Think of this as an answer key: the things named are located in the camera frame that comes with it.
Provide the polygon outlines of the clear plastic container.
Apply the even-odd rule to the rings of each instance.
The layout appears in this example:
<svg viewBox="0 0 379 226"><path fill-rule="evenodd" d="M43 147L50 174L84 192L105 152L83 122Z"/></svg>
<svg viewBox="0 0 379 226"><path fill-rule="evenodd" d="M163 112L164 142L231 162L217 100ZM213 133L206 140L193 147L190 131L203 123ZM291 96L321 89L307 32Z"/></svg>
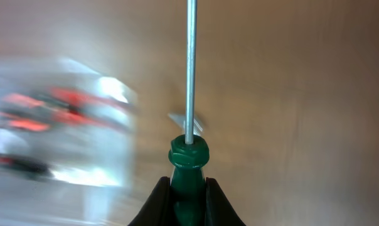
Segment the clear plastic container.
<svg viewBox="0 0 379 226"><path fill-rule="evenodd" d="M52 87L124 99L135 111L91 108L116 116L124 131L60 123L52 119ZM45 132L0 128L0 155L40 160L51 176L32 179L0 168L0 225L106 225L116 196L132 186L136 93L70 58L0 58L0 96L13 92L47 102L54 125Z"/></svg>

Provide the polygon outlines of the orange black needle-nose pliers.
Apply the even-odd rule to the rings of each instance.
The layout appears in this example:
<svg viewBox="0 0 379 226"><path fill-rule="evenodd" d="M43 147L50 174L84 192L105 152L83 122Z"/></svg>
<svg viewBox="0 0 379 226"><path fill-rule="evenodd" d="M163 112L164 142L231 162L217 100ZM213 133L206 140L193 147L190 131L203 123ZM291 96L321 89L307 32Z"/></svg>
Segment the orange black needle-nose pliers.
<svg viewBox="0 0 379 226"><path fill-rule="evenodd" d="M54 125L44 100L16 92L0 96L0 128L28 132L49 131Z"/></svg>

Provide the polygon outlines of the black red handled screwdriver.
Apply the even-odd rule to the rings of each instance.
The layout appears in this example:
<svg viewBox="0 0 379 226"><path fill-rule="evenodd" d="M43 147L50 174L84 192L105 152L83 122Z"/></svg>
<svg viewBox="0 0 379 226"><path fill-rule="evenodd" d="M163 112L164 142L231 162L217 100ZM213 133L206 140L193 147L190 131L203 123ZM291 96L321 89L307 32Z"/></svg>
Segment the black red handled screwdriver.
<svg viewBox="0 0 379 226"><path fill-rule="evenodd" d="M0 168L36 179L51 176L49 166L37 159L15 155L0 155Z"/></svg>

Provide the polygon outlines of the red handled cutters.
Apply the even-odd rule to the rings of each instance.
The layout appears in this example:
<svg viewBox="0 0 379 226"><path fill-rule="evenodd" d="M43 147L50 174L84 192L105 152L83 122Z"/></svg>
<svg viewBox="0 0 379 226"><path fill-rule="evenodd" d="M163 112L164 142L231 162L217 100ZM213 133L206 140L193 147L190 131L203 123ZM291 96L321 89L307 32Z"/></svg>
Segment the red handled cutters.
<svg viewBox="0 0 379 226"><path fill-rule="evenodd" d="M101 97L78 89L52 87L49 102L54 105L52 119L70 125L104 126L124 131L127 126L119 122L110 113L102 116L96 114L92 107L110 107L118 113L133 113L135 107L124 99Z"/></svg>

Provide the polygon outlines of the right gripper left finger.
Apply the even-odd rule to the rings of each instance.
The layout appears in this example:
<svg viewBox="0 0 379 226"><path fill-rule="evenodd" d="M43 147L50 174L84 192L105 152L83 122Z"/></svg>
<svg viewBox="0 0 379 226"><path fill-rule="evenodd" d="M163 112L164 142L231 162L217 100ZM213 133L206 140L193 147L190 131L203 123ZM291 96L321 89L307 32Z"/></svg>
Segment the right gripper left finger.
<svg viewBox="0 0 379 226"><path fill-rule="evenodd" d="M163 176L156 183L139 213L128 226L174 226L173 197L170 178Z"/></svg>

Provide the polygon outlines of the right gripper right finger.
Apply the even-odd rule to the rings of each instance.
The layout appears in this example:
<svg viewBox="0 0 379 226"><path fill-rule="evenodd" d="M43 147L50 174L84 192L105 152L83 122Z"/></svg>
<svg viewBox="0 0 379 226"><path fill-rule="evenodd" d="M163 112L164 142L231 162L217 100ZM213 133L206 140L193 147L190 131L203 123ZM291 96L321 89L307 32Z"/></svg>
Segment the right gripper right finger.
<svg viewBox="0 0 379 226"><path fill-rule="evenodd" d="M245 226L214 178L206 179L205 226Z"/></svg>

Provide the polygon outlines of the green handled screwdriver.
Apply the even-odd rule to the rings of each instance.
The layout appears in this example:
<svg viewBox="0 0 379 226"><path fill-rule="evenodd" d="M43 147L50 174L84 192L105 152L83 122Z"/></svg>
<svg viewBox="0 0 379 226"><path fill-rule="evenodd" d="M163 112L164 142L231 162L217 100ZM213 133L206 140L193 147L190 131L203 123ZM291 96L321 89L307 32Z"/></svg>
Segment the green handled screwdriver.
<svg viewBox="0 0 379 226"><path fill-rule="evenodd" d="M174 165L170 188L173 210L180 225L202 225L205 217L205 178L209 160L206 141L194 134L197 0L187 1L186 112L184 134L171 141L168 154Z"/></svg>

